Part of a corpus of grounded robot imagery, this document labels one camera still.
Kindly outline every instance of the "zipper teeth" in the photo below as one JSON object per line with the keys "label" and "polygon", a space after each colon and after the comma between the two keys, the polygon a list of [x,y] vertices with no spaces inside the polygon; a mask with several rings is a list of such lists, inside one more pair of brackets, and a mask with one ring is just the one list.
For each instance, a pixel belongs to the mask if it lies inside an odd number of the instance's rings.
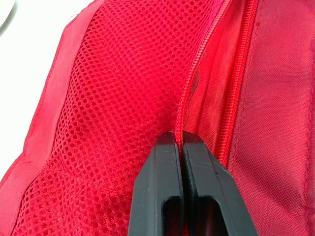
{"label": "zipper teeth", "polygon": [[178,107],[178,112],[177,112],[177,117],[176,117],[176,124],[175,124],[175,139],[176,139],[176,143],[178,145],[180,155],[182,154],[182,149],[183,149],[183,126],[184,126],[183,123],[184,123],[185,107],[186,107],[187,99],[189,96],[191,84],[193,82],[193,78],[196,74],[197,68],[200,64],[200,58],[202,57],[202,55],[205,51],[205,48],[208,45],[210,36],[212,35],[213,31],[217,27],[222,16],[226,12],[227,7],[229,6],[230,2],[231,2],[231,0],[226,0],[222,4],[217,16],[215,17],[215,19],[214,19],[214,21],[213,21],[213,23],[209,29],[209,32],[206,34],[206,37],[205,37],[204,41],[202,42],[201,47],[198,50],[196,58],[194,59],[192,66],[190,68],[190,71],[188,74],[188,79],[186,80],[185,85],[184,85],[184,90],[182,93],[181,100],[179,102],[179,107]]}
{"label": "zipper teeth", "polygon": [[231,140],[233,135],[234,123],[237,115],[238,102],[241,92],[242,80],[245,71],[248,49],[252,37],[252,29],[255,21],[258,0],[251,0],[247,3],[244,17],[241,41],[238,47],[237,56],[231,78],[226,101],[226,110],[223,115],[222,132],[220,142],[215,154],[219,161],[227,167],[228,155],[230,152]]}

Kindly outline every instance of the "black clamp jaw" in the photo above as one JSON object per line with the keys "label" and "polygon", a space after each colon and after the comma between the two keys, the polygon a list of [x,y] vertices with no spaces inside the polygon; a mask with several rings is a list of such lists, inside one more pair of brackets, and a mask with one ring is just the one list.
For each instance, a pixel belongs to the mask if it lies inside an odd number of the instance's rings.
{"label": "black clamp jaw", "polygon": [[128,236],[257,236],[231,174],[199,136],[158,137],[134,185]]}

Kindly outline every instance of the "mesh panel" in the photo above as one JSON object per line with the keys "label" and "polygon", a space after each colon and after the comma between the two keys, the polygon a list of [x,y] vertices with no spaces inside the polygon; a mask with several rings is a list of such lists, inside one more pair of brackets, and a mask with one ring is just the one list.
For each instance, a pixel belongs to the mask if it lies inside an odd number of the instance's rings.
{"label": "mesh panel", "polygon": [[183,84],[220,1],[108,1],[77,54],[52,155],[13,235],[126,235],[132,188],[174,128]]}

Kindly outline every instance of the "white surface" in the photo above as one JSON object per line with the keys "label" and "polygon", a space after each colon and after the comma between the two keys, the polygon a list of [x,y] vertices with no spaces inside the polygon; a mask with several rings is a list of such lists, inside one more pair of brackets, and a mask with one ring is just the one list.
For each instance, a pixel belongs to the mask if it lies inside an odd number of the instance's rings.
{"label": "white surface", "polygon": [[15,0],[0,0],[0,27],[9,15]]}
{"label": "white surface", "polygon": [[0,29],[0,179],[22,153],[64,27],[90,2],[16,0]]}

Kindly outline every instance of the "red backpack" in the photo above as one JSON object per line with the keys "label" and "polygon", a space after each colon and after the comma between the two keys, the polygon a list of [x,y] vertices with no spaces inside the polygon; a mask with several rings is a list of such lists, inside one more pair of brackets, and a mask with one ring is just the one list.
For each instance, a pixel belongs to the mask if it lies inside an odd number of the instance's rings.
{"label": "red backpack", "polygon": [[174,131],[181,149],[184,130],[232,174],[260,235],[315,235],[314,6],[91,3],[0,183],[0,234],[127,235],[156,138]]}

